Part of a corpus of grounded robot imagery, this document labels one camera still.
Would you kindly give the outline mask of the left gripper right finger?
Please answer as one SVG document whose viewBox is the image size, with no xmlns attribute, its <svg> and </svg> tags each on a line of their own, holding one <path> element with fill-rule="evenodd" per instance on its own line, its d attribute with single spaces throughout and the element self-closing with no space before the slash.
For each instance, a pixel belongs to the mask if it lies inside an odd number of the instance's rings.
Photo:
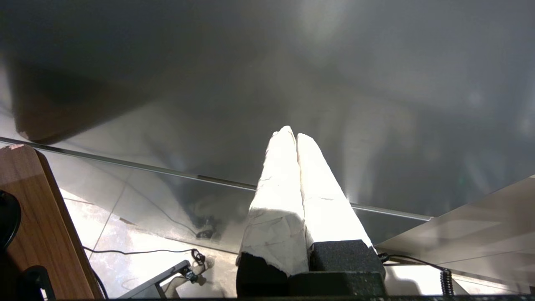
<svg viewBox="0 0 535 301">
<path fill-rule="evenodd" d="M 369 235 L 312 137 L 298 134 L 297 159 L 307 272 L 384 275 Z"/>
</svg>

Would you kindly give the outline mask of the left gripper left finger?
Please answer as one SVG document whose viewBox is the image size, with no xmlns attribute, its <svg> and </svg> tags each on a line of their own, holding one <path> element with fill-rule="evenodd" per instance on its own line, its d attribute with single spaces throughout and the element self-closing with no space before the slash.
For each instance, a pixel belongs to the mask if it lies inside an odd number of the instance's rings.
<svg viewBox="0 0 535 301">
<path fill-rule="evenodd" d="M 286 296 L 289 279 L 309 270 L 296 138 L 290 126 L 273 133 L 246 218 L 237 257 L 240 298 Z"/>
</svg>

